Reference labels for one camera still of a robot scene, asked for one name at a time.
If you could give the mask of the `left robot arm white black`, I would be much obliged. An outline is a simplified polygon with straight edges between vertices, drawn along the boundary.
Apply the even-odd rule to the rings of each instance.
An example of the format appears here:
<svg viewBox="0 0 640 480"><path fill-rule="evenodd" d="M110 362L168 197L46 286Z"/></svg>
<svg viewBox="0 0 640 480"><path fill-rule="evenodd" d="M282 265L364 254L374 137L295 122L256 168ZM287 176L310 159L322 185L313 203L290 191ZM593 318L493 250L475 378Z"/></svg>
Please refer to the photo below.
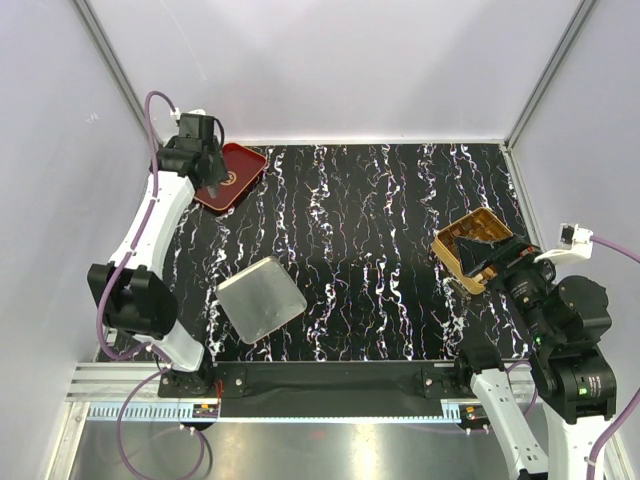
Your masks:
<svg viewBox="0 0 640 480"><path fill-rule="evenodd" d="M156 351L181 373L181 384L196 396L215 386L205 365L205 348L181 324L177 299L164 282L163 268L178 221L200 188L215 189L227 178L222 156L224 131L203 110L177 115L178 132L155 150L145 192L123 241L104 264L91 265L87 282L97 307L96 331L113 360L126 354L109 349L105 330L115 329Z"/></svg>

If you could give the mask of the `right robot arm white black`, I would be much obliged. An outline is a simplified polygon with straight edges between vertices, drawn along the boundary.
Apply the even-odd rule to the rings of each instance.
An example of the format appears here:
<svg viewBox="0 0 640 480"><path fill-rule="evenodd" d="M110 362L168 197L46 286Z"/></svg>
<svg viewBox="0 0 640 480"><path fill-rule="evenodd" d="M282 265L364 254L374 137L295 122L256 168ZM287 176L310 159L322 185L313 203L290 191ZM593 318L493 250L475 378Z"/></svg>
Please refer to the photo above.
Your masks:
<svg viewBox="0 0 640 480"><path fill-rule="evenodd" d="M598 343L612 325L604 287L579 275L557 279L561 264L590 259L593 233L564 225L546 252L518 235L460 236L461 272L501 288L529 332L531 373L547 412L550 476L601 479L600 454L613 431L617 382Z"/></svg>

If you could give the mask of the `gold chocolate box tray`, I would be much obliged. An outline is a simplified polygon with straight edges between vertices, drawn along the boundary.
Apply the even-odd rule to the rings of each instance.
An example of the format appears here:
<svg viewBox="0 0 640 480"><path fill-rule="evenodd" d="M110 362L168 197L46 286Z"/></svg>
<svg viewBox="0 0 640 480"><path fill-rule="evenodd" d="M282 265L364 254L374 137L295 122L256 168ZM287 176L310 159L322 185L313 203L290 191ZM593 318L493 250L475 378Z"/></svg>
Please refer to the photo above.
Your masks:
<svg viewBox="0 0 640 480"><path fill-rule="evenodd" d="M494 243L508 239L513 232L486 207L480 207L440 230L432 243L432 251L457 281L460 296L479 295L486 284L497 276L496 269L487 266L479 273L466 277L463 274L460 255L455 243L464 237L483 243Z"/></svg>

